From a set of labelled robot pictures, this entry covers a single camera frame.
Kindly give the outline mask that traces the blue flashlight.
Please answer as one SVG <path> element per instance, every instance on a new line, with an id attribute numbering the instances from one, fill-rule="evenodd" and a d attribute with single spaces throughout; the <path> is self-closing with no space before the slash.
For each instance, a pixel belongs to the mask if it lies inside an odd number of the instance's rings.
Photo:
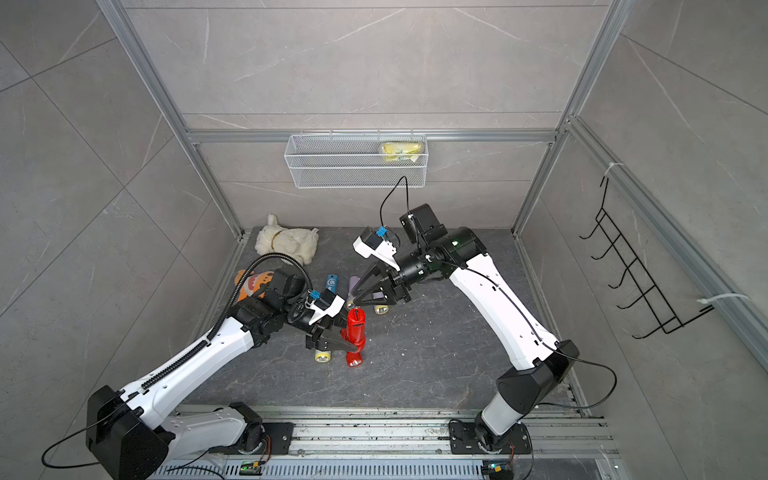
<path id="1" fill-rule="evenodd" d="M 333 293 L 338 291 L 339 277 L 336 274 L 329 274 L 326 278 L 325 288 Z"/>

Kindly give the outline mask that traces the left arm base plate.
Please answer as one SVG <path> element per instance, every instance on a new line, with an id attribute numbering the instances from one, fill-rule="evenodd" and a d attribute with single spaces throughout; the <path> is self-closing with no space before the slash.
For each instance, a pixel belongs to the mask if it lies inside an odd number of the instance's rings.
<path id="1" fill-rule="evenodd" d="M 294 423 L 267 422 L 259 430 L 249 429 L 230 446 L 213 447 L 210 453 L 227 455 L 287 455 L 292 443 Z"/>

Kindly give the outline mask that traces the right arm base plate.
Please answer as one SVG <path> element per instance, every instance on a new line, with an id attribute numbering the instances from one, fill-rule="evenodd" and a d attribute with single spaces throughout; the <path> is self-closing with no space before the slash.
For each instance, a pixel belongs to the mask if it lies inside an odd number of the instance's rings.
<path id="1" fill-rule="evenodd" d="M 515 423 L 503 435 L 492 433 L 480 418 L 473 422 L 451 419 L 447 427 L 453 455 L 527 455 L 533 451 L 529 431 L 521 423 Z"/>

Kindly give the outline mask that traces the purple flashlight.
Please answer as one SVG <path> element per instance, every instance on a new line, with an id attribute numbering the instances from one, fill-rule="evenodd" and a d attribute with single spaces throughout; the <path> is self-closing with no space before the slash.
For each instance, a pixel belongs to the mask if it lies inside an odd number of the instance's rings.
<path id="1" fill-rule="evenodd" d="M 384 300 L 386 299 L 386 295 L 383 292 L 375 292 L 372 295 L 373 299 L 377 301 L 377 304 L 374 306 L 374 312 L 377 315 L 385 315 L 389 311 L 389 306 L 384 303 Z"/>
<path id="2" fill-rule="evenodd" d="M 347 302 L 346 302 L 346 308 L 348 310 L 355 307 L 355 289 L 360 281 L 360 277 L 353 275 L 349 278 L 348 282 L 348 289 L 347 289 Z"/>

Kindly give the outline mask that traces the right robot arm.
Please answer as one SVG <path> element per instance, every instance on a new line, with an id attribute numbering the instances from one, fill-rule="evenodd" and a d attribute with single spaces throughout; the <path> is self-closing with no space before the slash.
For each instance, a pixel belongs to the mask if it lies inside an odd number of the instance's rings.
<path id="1" fill-rule="evenodd" d="M 376 261 L 351 291 L 351 302 L 374 304 L 375 293 L 386 305 L 408 302 L 413 287 L 435 275 L 470 300 L 511 363 L 475 420 L 479 445 L 498 451 L 515 425 L 563 381 L 580 352 L 572 341 L 558 340 L 522 304 L 471 229 L 448 230 L 427 204 L 403 214 L 400 223 L 413 246 L 409 252 L 398 252 L 384 226 L 367 227 L 354 240 L 357 254 Z"/>

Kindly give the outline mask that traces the green flashlight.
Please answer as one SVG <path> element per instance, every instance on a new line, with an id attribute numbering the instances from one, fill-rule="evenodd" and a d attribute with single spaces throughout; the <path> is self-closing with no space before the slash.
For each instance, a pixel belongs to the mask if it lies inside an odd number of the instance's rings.
<path id="1" fill-rule="evenodd" d="M 317 363 L 327 363 L 332 359 L 332 353 L 330 351 L 316 350 L 314 352 L 314 360 Z"/>

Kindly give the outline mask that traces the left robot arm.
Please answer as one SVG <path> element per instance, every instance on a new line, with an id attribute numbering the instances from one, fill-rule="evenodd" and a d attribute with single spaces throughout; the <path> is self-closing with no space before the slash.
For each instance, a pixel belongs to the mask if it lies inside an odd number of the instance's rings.
<path id="1" fill-rule="evenodd" d="M 285 269 L 253 275 L 223 319 L 151 373 L 119 390 L 104 386 L 87 405 L 86 447 L 113 479 L 146 479 L 168 460 L 195 452 L 250 454 L 269 449 L 263 420 L 243 402 L 173 420 L 176 407 L 236 357 L 265 344 L 283 326 L 318 351 L 356 354 L 364 342 L 342 318 L 345 300 L 309 288 Z"/>

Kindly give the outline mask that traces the red flashlight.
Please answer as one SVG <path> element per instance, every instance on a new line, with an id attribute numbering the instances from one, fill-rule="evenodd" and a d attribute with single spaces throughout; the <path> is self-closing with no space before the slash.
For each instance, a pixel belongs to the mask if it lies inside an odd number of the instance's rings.
<path id="1" fill-rule="evenodd" d="M 342 338 L 354 346 L 354 350 L 346 353 L 346 362 L 350 368 L 363 363 L 362 351 L 366 344 L 366 314 L 361 308 L 353 308 L 348 312 L 347 326 L 342 330 Z"/>

